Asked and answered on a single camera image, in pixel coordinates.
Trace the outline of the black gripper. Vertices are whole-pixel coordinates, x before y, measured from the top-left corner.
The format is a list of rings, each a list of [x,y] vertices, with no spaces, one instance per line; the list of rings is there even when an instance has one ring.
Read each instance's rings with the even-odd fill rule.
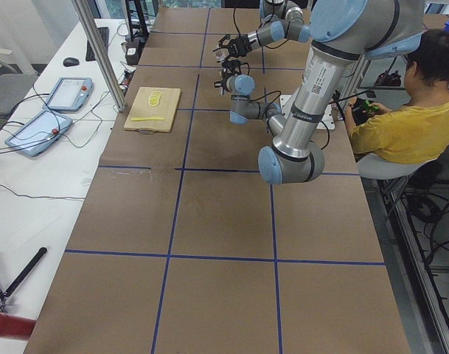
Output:
[[[248,66],[248,63],[238,59],[224,60],[221,63],[221,69],[219,71],[220,79],[214,82],[214,87],[219,89],[219,94],[232,91],[228,87],[228,81],[232,77],[242,74],[242,66]]]
[[[218,41],[216,49],[228,51],[219,51],[216,54],[217,62],[225,63],[245,57],[251,51],[251,44],[247,35],[238,35],[233,38],[230,34],[226,34]]]

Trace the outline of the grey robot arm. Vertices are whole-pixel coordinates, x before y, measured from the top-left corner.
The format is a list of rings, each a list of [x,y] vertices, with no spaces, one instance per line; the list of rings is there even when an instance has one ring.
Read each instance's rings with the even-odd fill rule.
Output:
[[[243,58],[255,49],[283,39],[305,43],[310,27],[304,23],[301,7],[293,1],[260,1],[260,26],[253,32],[232,38],[225,35],[214,49],[218,63]]]
[[[215,50],[221,79],[215,86],[231,94],[230,120],[264,121],[273,140],[260,150],[260,175],[269,184],[312,181],[324,169],[324,155],[312,136],[346,68],[359,58],[392,58],[413,52],[421,39],[422,1],[318,1],[308,21],[292,1],[262,1],[261,25],[253,32],[224,36]],[[301,86],[290,110],[251,98],[254,80],[241,74],[249,52],[288,39],[309,42]]]

